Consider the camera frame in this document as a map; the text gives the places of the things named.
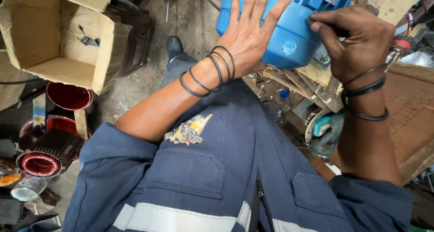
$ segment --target hand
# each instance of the hand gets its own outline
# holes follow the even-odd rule
[[[292,0],[279,0],[269,11],[261,27],[261,19],[267,1],[245,0],[241,17],[238,21],[240,0],[232,0],[229,26],[225,34],[217,42],[217,45],[224,46],[232,54],[235,62],[235,78],[240,78],[241,76],[260,70],[255,66],[266,51],[268,42],[280,16]],[[221,48],[217,48],[215,51],[223,55],[231,68],[232,75],[232,63],[229,54]],[[213,56],[216,60],[220,58],[215,54]],[[224,63],[219,62],[219,65],[221,72],[226,72],[227,74]]]
[[[385,63],[396,29],[392,24],[379,19],[359,5],[313,13],[310,17],[316,21],[311,25],[311,29],[321,37],[330,55],[332,74],[343,84]],[[350,37],[339,41],[334,30],[327,24],[348,30]],[[368,85],[382,75],[381,70],[377,70],[354,81],[348,87]]]

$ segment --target forearm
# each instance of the forearm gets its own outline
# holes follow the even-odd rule
[[[213,89],[218,86],[218,74],[209,58],[200,61],[191,70],[205,87]],[[208,93],[194,81],[190,73],[184,74],[183,80],[192,91]],[[188,93],[181,82],[175,80],[131,108],[116,121],[115,126],[145,141],[160,141],[176,120],[200,99]]]
[[[385,107],[384,91],[380,89],[363,96],[350,97],[349,106],[356,113],[381,116]],[[401,185],[394,146],[386,121],[367,121],[348,112],[338,152],[342,159],[343,173],[352,173],[362,179],[390,181],[395,185]]]

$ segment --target zipper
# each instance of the zipper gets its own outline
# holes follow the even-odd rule
[[[264,188],[262,186],[261,177],[259,175],[259,170],[256,176],[256,192],[253,197],[253,207],[252,207],[252,215],[250,217],[250,226],[249,232],[257,232],[258,224],[259,224],[259,207],[261,205],[261,201],[265,208],[265,213],[267,214],[268,223],[270,224],[271,231],[276,232],[273,224],[273,217],[271,216],[271,212],[268,207],[268,202],[265,199]]]

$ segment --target black rubber band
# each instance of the black rubber band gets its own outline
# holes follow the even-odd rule
[[[220,84],[218,85],[218,88],[221,88],[221,86],[223,85],[223,76],[221,75],[220,67],[218,66],[216,59],[211,54],[208,54],[207,57],[211,58],[211,60],[214,62],[214,65],[216,66],[218,77],[220,79]]]
[[[376,82],[363,86],[360,89],[353,90],[353,91],[344,90],[345,96],[346,97],[362,96],[377,91],[378,89],[381,89],[383,87],[385,82],[386,82],[386,74],[384,74],[383,77],[381,77],[381,79],[377,80]]]
[[[210,54],[213,54],[213,53],[219,55],[221,57],[221,59],[223,59],[223,62],[226,65],[226,69],[227,69],[227,80],[229,80],[231,78],[231,71],[229,70],[229,65],[227,65],[226,60],[224,59],[224,57],[220,53],[218,53],[218,52],[210,52]]]
[[[361,73],[361,74],[357,75],[354,79],[348,81],[348,82],[345,83],[345,84],[342,84],[342,86],[344,87],[344,86],[346,86],[346,85],[352,83],[352,82],[355,81],[356,79],[361,78],[363,75],[365,75],[365,74],[369,74],[369,73],[371,73],[371,72],[373,72],[373,71],[375,71],[375,70],[377,70],[377,69],[379,69],[379,68],[383,68],[383,67],[387,67],[387,64],[382,64],[382,65],[380,65],[380,66],[377,66],[377,67],[375,67],[375,68],[373,68],[373,69],[370,69],[370,70],[366,71],[365,73]]]
[[[187,71],[182,72],[182,73],[179,75],[179,81],[181,82],[182,87],[184,87],[184,89],[185,89],[188,93],[192,94],[193,96],[200,97],[200,98],[207,97],[207,96],[209,96],[209,95],[211,94],[211,92],[208,92],[208,93],[206,93],[206,94],[199,94],[199,93],[196,93],[196,92],[194,92],[194,91],[188,89],[187,85],[185,85],[185,84],[184,84],[184,81],[182,80],[182,76],[183,76],[185,73],[187,73]]]
[[[348,106],[348,104],[346,102],[346,97],[345,97],[344,91],[342,92],[341,100],[342,100],[342,104],[346,110],[348,110],[354,116],[359,117],[361,119],[378,122],[378,121],[386,120],[389,117],[389,110],[387,109],[387,107],[384,108],[384,114],[381,116],[369,116],[369,115],[365,115],[365,114],[356,113],[352,108],[350,108]]]
[[[213,92],[213,93],[216,93],[216,92],[219,92],[220,90],[221,90],[221,88],[218,88],[216,91],[213,91],[213,90],[210,90],[210,89],[208,89],[208,88],[206,88],[204,85],[202,85],[195,77],[194,77],[194,75],[193,75],[193,73],[191,72],[191,68],[188,70],[188,72],[190,72],[190,75],[191,75],[191,77],[194,79],[194,81],[196,81],[196,83],[198,83],[198,85],[200,85],[200,86],[202,86],[202,88],[203,89],[205,89],[205,90],[207,90],[207,91],[209,91],[209,92]]]
[[[211,52],[214,52],[214,50],[216,49],[216,48],[223,48],[228,54],[229,54],[229,56],[231,57],[231,60],[232,60],[232,77],[231,77],[231,80],[233,80],[234,79],[234,77],[235,77],[235,61],[234,61],[234,58],[232,57],[232,54],[229,52],[229,50],[227,50],[226,49],[226,47],[224,47],[224,46],[215,46],[212,50],[211,50]]]

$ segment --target man's right hand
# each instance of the man's right hand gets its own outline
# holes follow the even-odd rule
[[[333,76],[343,84],[385,63],[393,42],[395,26],[379,19],[360,5],[313,13],[311,29],[321,37],[331,59]],[[350,37],[339,41],[327,24],[348,30]],[[346,87],[360,88],[378,80],[381,72],[370,73]]]

